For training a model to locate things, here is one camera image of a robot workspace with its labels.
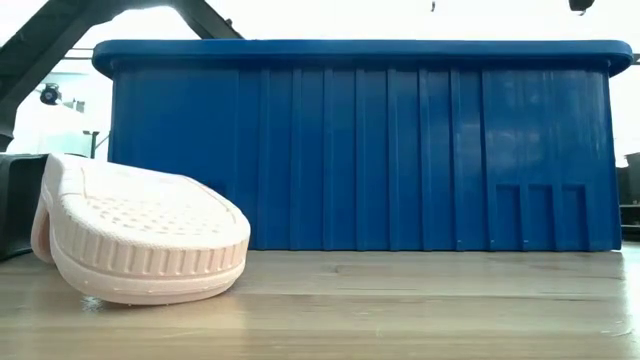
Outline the small black slide sandal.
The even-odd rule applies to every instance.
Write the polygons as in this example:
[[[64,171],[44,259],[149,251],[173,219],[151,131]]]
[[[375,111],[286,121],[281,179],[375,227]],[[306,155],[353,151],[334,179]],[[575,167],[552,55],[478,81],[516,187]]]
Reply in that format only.
[[[47,154],[0,153],[0,262],[31,251]]]

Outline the black round knob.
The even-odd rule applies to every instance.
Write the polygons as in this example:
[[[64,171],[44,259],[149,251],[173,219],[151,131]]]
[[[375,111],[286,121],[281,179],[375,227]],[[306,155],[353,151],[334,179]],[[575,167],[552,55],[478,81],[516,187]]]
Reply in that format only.
[[[45,105],[56,105],[61,99],[59,86],[55,83],[46,83],[44,89],[40,92],[40,101]]]

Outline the blue plastic bin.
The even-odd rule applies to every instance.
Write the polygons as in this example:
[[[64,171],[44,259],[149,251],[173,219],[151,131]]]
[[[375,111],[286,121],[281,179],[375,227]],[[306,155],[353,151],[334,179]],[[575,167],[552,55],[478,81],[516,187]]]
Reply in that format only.
[[[256,250],[621,246],[619,40],[110,40],[108,157],[195,178]]]

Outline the thin dark post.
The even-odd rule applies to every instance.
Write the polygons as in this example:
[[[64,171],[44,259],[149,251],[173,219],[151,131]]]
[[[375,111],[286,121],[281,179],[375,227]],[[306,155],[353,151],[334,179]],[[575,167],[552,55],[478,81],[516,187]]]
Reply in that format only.
[[[99,135],[100,135],[100,131],[97,130],[84,130],[83,131],[84,135],[87,135],[91,138],[91,144],[90,144],[90,158],[94,159],[96,157],[96,151],[97,149],[106,141],[109,139],[109,135],[107,133],[107,135],[102,138],[101,140],[98,139]]]

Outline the pink slide sandal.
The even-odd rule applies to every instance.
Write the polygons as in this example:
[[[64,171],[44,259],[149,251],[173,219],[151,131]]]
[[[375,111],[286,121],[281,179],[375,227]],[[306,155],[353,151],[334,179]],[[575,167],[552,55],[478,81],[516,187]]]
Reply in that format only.
[[[51,154],[31,246],[85,295],[168,305],[228,290],[250,235],[236,205],[190,177]]]

